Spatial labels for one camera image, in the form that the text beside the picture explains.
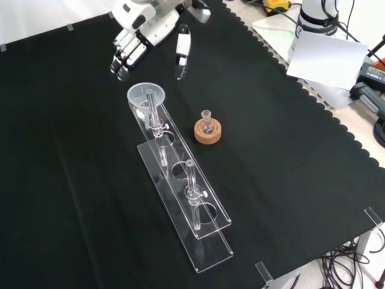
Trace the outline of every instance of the test tube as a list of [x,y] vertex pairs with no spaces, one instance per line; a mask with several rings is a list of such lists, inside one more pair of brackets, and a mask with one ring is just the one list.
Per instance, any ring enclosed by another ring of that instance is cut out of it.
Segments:
[[165,151],[164,146],[162,144],[162,138],[161,137],[155,137],[155,143],[157,144],[157,147],[158,147],[159,157],[161,158],[162,167],[166,167],[167,166],[167,157],[166,157],[166,151]]
[[195,167],[193,160],[186,161],[188,194],[194,196],[197,193],[197,180],[195,176]]
[[193,160],[186,161],[186,172],[187,172],[187,194],[191,199],[188,200],[191,205],[192,212],[192,224],[195,230],[200,230],[200,215],[199,215],[199,192],[197,190],[197,180],[195,175],[195,167]]
[[156,110],[154,91],[152,89],[146,90],[147,101],[149,102],[150,114],[151,114],[151,125],[155,128],[159,123],[158,111]]

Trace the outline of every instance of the black cable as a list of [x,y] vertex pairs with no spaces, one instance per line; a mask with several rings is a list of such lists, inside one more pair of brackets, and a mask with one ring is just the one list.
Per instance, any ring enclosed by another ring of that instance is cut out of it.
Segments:
[[295,286],[297,286],[297,283],[298,283],[298,280],[299,280],[300,276],[301,276],[301,274],[299,274],[299,275],[295,278],[294,283],[293,283],[293,285],[291,285],[290,289],[294,289]]
[[269,6],[266,6],[266,5],[263,5],[263,4],[260,4],[260,3],[256,3],[256,1],[258,0],[251,0],[251,1],[245,1],[245,0],[241,0],[243,3],[245,4],[248,4],[248,5],[255,5],[255,6],[261,6],[261,7],[265,7],[267,9],[272,9],[272,11],[274,12],[277,12],[278,14],[281,14],[281,15],[284,15],[284,17],[288,18],[290,21],[292,21],[294,24],[297,25],[297,21],[295,21],[293,18],[291,18],[290,16],[284,14],[284,12],[278,10],[278,9],[275,9],[275,8],[271,8]]
[[383,244],[383,246],[381,247],[380,250],[378,250],[378,251],[369,251],[369,253],[377,254],[377,253],[380,253],[382,250],[385,249],[385,234],[384,234],[383,230],[381,230],[381,229],[379,229],[379,230],[380,230],[380,232],[381,232],[381,234],[382,234],[382,236],[383,236],[384,244]]
[[[385,35],[383,36],[383,39],[375,46],[375,48],[372,49],[374,53],[379,51],[383,46],[385,45]],[[372,57],[373,55],[371,53],[368,53],[368,57]]]
[[345,27],[347,27],[347,26],[348,26],[348,25],[347,25],[346,23],[344,23],[344,22],[341,22],[341,21],[340,21],[340,23],[341,23],[341,24],[344,24],[344,25],[345,25]]
[[[343,285],[348,286],[350,288],[353,288],[354,282],[356,280],[357,272],[359,273],[359,276],[361,277],[361,288],[363,288],[363,273],[361,270],[361,264],[369,264],[369,259],[360,254],[357,253],[357,244],[352,240],[350,241],[350,244],[348,246],[341,246],[338,247],[335,250],[332,250],[329,255],[324,255],[321,257],[322,259],[322,271],[325,276],[324,281],[324,288],[337,288],[342,289]],[[338,257],[348,257],[353,260],[353,270],[349,269],[347,266],[343,265],[342,263],[336,261]],[[360,261],[359,256],[364,257],[367,262]],[[341,266],[350,276],[351,281],[345,282],[342,280],[342,278],[338,275],[336,266]]]
[[385,148],[385,122],[378,119],[373,127],[373,135],[377,143]]
[[[334,17],[333,17],[332,15],[330,15],[329,13],[327,13],[325,5],[326,5],[326,0],[321,0],[321,7],[322,7],[323,12],[326,14],[326,16],[327,16],[329,19],[334,19]],[[348,35],[349,35],[355,42],[360,43],[360,42],[359,42],[353,35],[350,34],[350,32],[349,32],[347,29],[345,29],[344,27],[342,27],[342,25],[341,25],[340,22],[337,23],[337,26],[338,26],[343,32],[345,32],[346,34],[348,34]],[[368,51],[369,51],[371,54],[373,54],[373,56],[374,56],[375,58],[377,58],[378,61],[379,61],[383,66],[385,66],[385,62],[384,62],[380,57],[378,57],[378,56],[377,56],[373,51],[371,51],[370,49],[368,49]]]
[[[350,32],[349,31],[347,31],[340,23],[337,23],[337,26],[343,31],[343,32],[345,32],[346,34],[348,34],[355,42],[358,42],[358,43],[360,43],[353,35],[351,35],[350,34]],[[373,53],[373,51],[371,51],[370,49],[368,49],[368,51],[371,53],[371,54],[373,54],[373,56],[375,57],[375,58],[377,58],[378,59],[378,61],[382,64],[382,65],[384,65],[385,66],[385,62],[380,58],[380,57],[378,57],[375,53]]]
[[[346,25],[346,30],[349,31],[349,23],[350,23],[350,17],[353,13],[353,10],[354,10],[354,4],[355,4],[355,0],[353,0],[353,4],[351,6],[351,9],[350,9],[350,14],[349,14],[349,18],[348,18],[348,24]],[[349,38],[349,34],[346,34],[346,40],[348,40]]]

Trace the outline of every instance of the plastic funnel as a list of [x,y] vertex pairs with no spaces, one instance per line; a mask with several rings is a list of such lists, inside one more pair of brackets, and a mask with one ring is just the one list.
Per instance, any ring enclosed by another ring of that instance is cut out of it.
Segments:
[[127,92],[128,101],[144,114],[150,113],[149,103],[147,101],[146,90],[152,89],[155,97],[155,106],[164,101],[164,90],[157,84],[142,82],[131,87]]

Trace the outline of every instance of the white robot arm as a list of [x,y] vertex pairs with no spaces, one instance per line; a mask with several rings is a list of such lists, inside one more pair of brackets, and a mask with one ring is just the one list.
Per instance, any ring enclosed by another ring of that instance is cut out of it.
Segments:
[[[176,28],[179,15],[188,10],[206,23],[211,13],[201,0],[123,0],[113,9],[117,22],[124,28],[114,40],[112,73],[121,81],[154,47],[159,46]],[[175,73],[184,77],[191,46],[191,34],[185,24],[179,26]]]
[[303,0],[298,15],[295,37],[289,48],[288,56],[292,58],[295,46],[302,31],[333,36],[337,32],[339,21],[339,0]]

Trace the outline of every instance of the clear acrylic rack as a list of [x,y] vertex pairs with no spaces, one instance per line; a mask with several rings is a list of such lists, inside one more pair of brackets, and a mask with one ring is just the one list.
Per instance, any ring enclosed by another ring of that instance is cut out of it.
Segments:
[[200,273],[233,256],[221,232],[231,219],[162,104],[164,98],[163,89],[148,82],[128,91],[130,108],[147,140],[138,146],[139,153]]

